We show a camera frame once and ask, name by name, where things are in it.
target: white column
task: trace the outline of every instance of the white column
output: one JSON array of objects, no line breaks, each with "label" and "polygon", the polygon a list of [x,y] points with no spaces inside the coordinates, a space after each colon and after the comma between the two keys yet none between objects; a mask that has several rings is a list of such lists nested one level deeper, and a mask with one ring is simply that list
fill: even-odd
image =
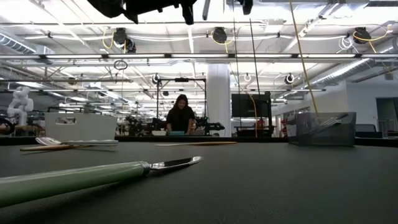
[{"label": "white column", "polygon": [[231,137],[231,92],[227,64],[210,64],[207,72],[207,110],[211,123],[220,122],[225,130],[212,131],[220,137]]}]

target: ceiling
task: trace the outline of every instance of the ceiling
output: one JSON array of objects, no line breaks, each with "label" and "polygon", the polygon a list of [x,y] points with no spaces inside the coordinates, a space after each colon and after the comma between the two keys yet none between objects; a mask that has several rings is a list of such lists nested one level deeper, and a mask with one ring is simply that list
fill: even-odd
[{"label": "ceiling", "polygon": [[[174,9],[174,7],[166,7],[162,13],[153,11],[139,15],[140,24],[137,25],[123,15],[112,19],[107,18],[86,0],[44,0],[41,3],[35,0],[2,0],[0,1],[0,33],[3,31],[12,34],[27,45],[46,46],[55,54],[123,53],[123,48],[117,48],[114,44],[107,48],[112,44],[112,33],[117,27],[126,28],[127,35],[137,47],[137,54],[225,54],[226,52],[250,54],[253,51],[257,54],[294,54],[299,52],[289,4],[259,4],[255,1],[251,15],[244,16],[241,6],[237,3],[232,8],[231,1],[227,5],[223,5],[222,2],[211,2],[208,20],[204,21],[201,18],[204,0],[198,0],[193,7],[195,24],[188,26],[184,23],[181,9]],[[379,45],[395,36],[394,31],[398,28],[395,23],[398,19],[396,7],[365,7],[368,1],[357,1],[360,3],[342,4],[326,19],[318,19],[319,13],[326,7],[326,3],[323,2],[319,0],[318,3],[294,4],[297,30],[300,32],[306,29],[306,33],[300,41],[303,53],[348,54],[368,51],[370,49],[368,44],[349,44],[348,48],[342,48],[341,41],[344,36],[352,35],[355,27],[366,27],[372,37],[382,37],[386,34],[387,25],[390,24],[390,32],[386,34],[385,38],[374,41],[374,45]],[[215,27],[224,27],[229,38],[227,41],[230,42],[227,46],[216,44],[209,35]],[[233,40],[234,30],[236,31],[235,41]],[[4,46],[0,46],[0,53],[18,54]],[[74,61],[68,62],[67,60],[56,62],[74,63]],[[161,78],[205,78],[208,72],[207,64],[213,63],[192,60],[189,62],[177,61],[169,65],[166,60],[163,62],[158,60],[154,65],[148,66],[146,59],[135,60],[135,62],[129,62],[130,66],[124,70],[123,74],[119,74],[119,78],[123,76],[132,80],[132,83],[123,83],[122,86],[122,82],[102,82],[101,87],[155,88],[152,78],[156,73]],[[35,65],[32,60],[8,60],[7,63],[38,75],[34,78],[44,78],[45,76],[45,67]],[[238,63],[232,61],[229,64],[232,88],[236,88],[234,76],[239,79],[240,85],[244,88],[257,87],[256,74],[261,88],[288,88],[284,83],[284,78],[290,73],[296,77],[303,77],[303,67],[300,62],[275,61],[254,64],[254,62],[247,61],[238,61]],[[315,77],[335,65],[336,63],[333,62],[305,63],[309,77]],[[114,78],[116,70],[111,72],[111,76],[108,67],[112,69],[113,66],[104,66],[103,62],[97,61],[92,66],[87,64],[79,67],[47,66],[47,73],[53,73],[51,77],[56,79],[70,77]],[[86,87],[81,83],[77,85],[58,83],[57,88],[84,89]],[[167,88],[194,88],[197,91],[187,92],[188,97],[204,98],[204,92],[195,82],[170,82]],[[155,102],[154,94],[154,92],[144,93],[142,91],[125,92],[123,98],[131,102],[150,103]],[[178,94],[179,92],[170,93],[168,98],[176,98]],[[113,101],[99,98],[94,92],[83,92],[78,96],[88,97],[97,102]],[[201,110],[202,107],[199,106],[197,111],[200,113]]]}]

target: table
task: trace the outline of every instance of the table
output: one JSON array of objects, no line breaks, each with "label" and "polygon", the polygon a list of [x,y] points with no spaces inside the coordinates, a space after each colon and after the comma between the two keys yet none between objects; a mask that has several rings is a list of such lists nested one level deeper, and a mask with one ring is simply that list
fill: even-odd
[{"label": "table", "polygon": [[194,166],[0,209],[1,223],[397,223],[398,149],[287,143],[58,152],[0,147],[0,177],[203,156]]}]

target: black cable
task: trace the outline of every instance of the black cable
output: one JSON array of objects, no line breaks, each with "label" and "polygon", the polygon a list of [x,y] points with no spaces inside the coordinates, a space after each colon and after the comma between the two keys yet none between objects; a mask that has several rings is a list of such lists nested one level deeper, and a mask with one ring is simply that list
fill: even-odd
[{"label": "black cable", "polygon": [[261,101],[261,94],[260,94],[259,75],[257,73],[256,49],[254,48],[253,26],[251,25],[251,18],[249,18],[249,22],[250,22],[250,31],[251,31],[251,42],[253,45],[254,68],[256,69],[257,90],[259,92],[260,119],[261,119],[261,130],[262,130],[261,133],[263,133],[264,132],[264,124],[262,122],[262,101]]},{"label": "black cable", "polygon": [[[234,15],[234,13],[235,13],[235,5],[234,5],[234,0],[232,0],[232,12],[233,12],[233,15]],[[234,46],[235,46],[235,55],[236,55],[236,73],[237,73],[237,80],[238,80],[238,97],[239,97],[239,102],[238,102],[238,105],[239,105],[239,122],[240,122],[240,127],[241,127],[241,130],[242,130],[242,114],[241,114],[241,84],[240,84],[240,81],[239,81],[239,65],[238,65],[238,47],[236,46],[236,27],[235,27],[235,15],[233,16],[233,22],[234,22],[234,40],[235,40],[235,43],[234,43]]]}]

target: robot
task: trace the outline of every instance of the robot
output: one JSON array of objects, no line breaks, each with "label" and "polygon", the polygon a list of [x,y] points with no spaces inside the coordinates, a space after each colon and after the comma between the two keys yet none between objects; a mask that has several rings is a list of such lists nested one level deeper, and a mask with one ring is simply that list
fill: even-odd
[{"label": "robot", "polygon": [[17,91],[12,94],[13,99],[8,106],[7,115],[8,117],[14,117],[17,114],[18,125],[26,125],[27,112],[31,112],[33,110],[33,100],[28,98],[29,93],[29,87],[20,86],[17,88]]}]

